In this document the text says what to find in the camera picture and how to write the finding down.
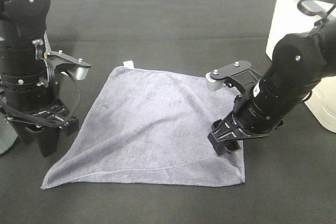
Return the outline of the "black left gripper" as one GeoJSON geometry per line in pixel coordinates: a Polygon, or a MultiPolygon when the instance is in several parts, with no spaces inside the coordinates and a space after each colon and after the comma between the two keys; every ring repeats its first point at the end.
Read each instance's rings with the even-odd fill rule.
{"type": "MultiPolygon", "coordinates": [[[[77,100],[73,108],[67,108],[67,106],[62,102],[58,94],[55,106],[47,112],[46,117],[30,117],[33,122],[47,122],[48,126],[37,127],[36,125],[33,125],[26,127],[27,124],[25,123],[15,121],[9,122],[17,133],[18,139],[21,140],[25,145],[30,144],[33,140],[36,141],[43,157],[48,157],[57,150],[61,129],[65,129],[68,134],[72,134],[78,129],[78,120],[75,118],[74,113],[76,112],[81,101],[81,92],[77,84],[78,80],[76,80],[75,78],[75,67],[78,59],[62,52],[56,51],[52,51],[50,55],[51,64],[54,66],[55,71],[55,83],[57,83],[59,86],[59,93],[59,75],[66,75],[74,83],[77,100]]],[[[17,111],[5,102],[4,108],[7,111],[12,112],[14,115],[19,115],[25,119],[28,118],[26,114],[17,111]]]]}

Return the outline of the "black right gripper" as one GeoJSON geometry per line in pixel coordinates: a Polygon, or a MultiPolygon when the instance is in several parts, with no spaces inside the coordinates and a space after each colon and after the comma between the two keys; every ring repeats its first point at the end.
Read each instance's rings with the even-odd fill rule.
{"type": "Polygon", "coordinates": [[[236,61],[210,73],[213,79],[223,82],[228,88],[235,87],[240,92],[234,100],[233,110],[224,119],[215,121],[207,136],[216,154],[222,156],[235,153],[242,149],[239,141],[268,136],[269,133],[252,132],[238,119],[239,111],[251,100],[252,89],[261,79],[261,75],[251,68],[251,63],[246,60],[236,61]]]}

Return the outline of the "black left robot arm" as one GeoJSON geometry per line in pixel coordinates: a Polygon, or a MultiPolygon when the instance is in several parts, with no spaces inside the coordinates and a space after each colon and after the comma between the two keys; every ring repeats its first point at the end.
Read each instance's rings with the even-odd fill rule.
{"type": "Polygon", "coordinates": [[[1,0],[1,115],[15,138],[53,154],[61,133],[79,130],[74,109],[59,97],[57,75],[84,80],[89,63],[52,51],[46,35],[51,0],[1,0]]]}

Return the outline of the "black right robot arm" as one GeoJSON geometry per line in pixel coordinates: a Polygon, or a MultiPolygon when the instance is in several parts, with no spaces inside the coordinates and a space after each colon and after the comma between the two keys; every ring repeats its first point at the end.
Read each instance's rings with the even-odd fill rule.
{"type": "Polygon", "coordinates": [[[266,137],[282,127],[284,117],[309,99],[323,78],[334,75],[334,19],[309,32],[285,35],[277,42],[264,74],[246,60],[209,72],[206,80],[211,91],[224,86],[239,91],[230,113],[212,124],[208,139],[216,154],[234,153],[240,141],[266,137]]]}

